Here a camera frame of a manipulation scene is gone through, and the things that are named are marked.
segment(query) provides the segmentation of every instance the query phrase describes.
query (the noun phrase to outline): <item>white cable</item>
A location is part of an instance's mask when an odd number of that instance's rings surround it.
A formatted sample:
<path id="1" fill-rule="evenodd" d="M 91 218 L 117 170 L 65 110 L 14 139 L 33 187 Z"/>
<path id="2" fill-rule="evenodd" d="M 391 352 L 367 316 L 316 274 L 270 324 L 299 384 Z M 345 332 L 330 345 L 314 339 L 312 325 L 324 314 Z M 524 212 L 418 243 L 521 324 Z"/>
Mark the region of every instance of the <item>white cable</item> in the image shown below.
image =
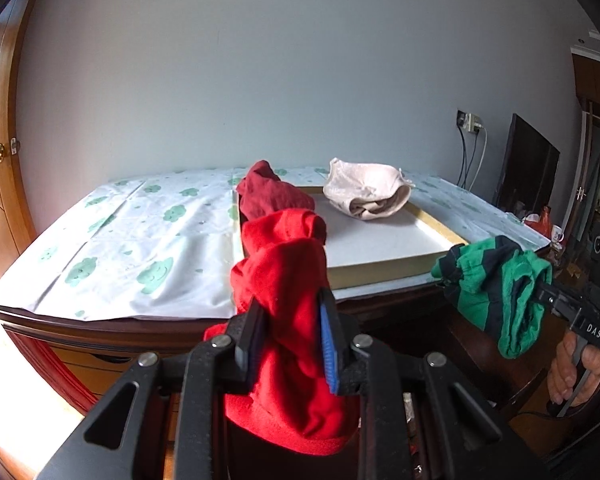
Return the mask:
<path id="1" fill-rule="evenodd" d="M 478 169 L 475 171 L 474 179 L 471 181 L 471 185 L 469 186 L 469 191 L 475 184 L 475 179 L 478 178 L 478 173 L 480 173 L 480 168 L 482 167 L 482 161 L 484 160 L 484 152 L 487 151 L 487 128 L 483 127 L 484 130 L 484 146 L 482 147 L 482 155 L 480 156 L 480 163 L 478 164 Z"/>

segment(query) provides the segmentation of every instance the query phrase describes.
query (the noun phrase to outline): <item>ceiling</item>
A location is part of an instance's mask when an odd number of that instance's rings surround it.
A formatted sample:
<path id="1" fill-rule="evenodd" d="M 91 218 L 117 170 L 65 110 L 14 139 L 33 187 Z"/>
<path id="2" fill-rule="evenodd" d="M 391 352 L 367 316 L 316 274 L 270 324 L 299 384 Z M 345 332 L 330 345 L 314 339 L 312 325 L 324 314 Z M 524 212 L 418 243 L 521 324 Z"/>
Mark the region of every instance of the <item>ceiling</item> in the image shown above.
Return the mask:
<path id="1" fill-rule="evenodd" d="M 572 52 L 588 57 L 600 57 L 600 40 L 592 38 L 590 31 L 595 32 L 596 27 L 582 9 L 577 0 L 536 0 L 554 20 L 562 31 L 565 41 L 568 42 Z"/>

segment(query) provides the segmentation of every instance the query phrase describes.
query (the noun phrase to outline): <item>cream colored garment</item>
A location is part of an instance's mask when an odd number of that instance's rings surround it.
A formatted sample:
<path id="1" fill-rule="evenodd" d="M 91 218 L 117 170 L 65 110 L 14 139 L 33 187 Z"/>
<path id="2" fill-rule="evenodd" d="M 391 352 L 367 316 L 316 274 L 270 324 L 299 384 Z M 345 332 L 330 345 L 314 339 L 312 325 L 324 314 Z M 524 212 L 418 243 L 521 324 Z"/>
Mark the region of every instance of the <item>cream colored garment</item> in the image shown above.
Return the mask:
<path id="1" fill-rule="evenodd" d="M 413 182 L 385 164 L 353 164 L 334 158 L 322 189 L 334 207 L 361 220 L 386 218 L 409 200 Z"/>

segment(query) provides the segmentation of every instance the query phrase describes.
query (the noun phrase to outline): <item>human hand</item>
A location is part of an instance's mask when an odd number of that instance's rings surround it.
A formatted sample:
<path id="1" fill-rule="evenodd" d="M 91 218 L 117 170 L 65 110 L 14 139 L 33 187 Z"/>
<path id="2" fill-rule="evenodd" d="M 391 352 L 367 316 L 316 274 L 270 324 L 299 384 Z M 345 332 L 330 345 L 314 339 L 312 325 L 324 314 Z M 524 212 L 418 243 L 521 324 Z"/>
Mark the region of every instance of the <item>human hand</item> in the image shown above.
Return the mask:
<path id="1" fill-rule="evenodd" d="M 571 359 L 575 349 L 576 335 L 568 331 L 555 348 L 555 358 L 551 362 L 551 369 L 546 378 L 549 397 L 556 404 L 568 400 L 573 394 L 577 371 Z M 573 407 L 587 402 L 600 384 L 600 349 L 587 345 L 582 352 L 582 365 L 587 370 L 591 370 L 591 373 L 576 398 L 573 399 L 571 404 Z"/>

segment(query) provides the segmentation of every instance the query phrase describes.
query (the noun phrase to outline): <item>white cup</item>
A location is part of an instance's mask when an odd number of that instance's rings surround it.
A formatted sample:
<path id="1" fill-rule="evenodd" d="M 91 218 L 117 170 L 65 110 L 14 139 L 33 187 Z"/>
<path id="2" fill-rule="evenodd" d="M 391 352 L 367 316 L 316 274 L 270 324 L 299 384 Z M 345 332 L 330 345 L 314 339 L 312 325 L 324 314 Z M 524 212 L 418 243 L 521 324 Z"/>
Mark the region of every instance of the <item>white cup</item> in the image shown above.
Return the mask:
<path id="1" fill-rule="evenodd" d="M 562 232 L 562 228 L 559 225 L 554 225 L 554 228 L 551 229 L 551 241 L 554 244 L 559 244 L 564 240 L 564 234 Z"/>

